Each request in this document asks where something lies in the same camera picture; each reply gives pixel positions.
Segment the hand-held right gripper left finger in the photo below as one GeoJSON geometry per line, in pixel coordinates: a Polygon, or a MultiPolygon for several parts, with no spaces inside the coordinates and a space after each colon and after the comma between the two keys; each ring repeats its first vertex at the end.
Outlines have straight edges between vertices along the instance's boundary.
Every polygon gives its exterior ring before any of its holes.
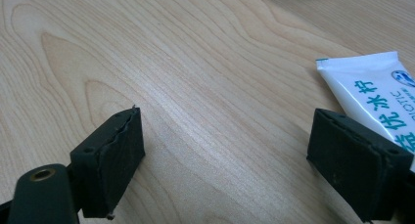
{"type": "Polygon", "coordinates": [[[71,151],[72,193],[83,216],[111,219],[144,156],[136,107],[112,115],[71,151]]]}

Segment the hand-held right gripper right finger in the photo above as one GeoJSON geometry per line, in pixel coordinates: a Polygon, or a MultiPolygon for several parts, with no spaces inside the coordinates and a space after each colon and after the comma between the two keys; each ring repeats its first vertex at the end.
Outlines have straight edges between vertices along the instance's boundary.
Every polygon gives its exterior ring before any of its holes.
{"type": "Polygon", "coordinates": [[[314,112],[307,159],[363,222],[415,222],[415,156],[337,112],[314,112]]]}

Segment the white tube with teal print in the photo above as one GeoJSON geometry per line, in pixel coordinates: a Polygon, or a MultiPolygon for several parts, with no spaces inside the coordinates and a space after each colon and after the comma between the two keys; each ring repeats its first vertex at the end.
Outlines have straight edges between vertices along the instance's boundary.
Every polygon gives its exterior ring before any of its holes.
{"type": "Polygon", "coordinates": [[[415,78],[397,52],[316,61],[317,70],[346,112],[414,155],[415,78]]]}

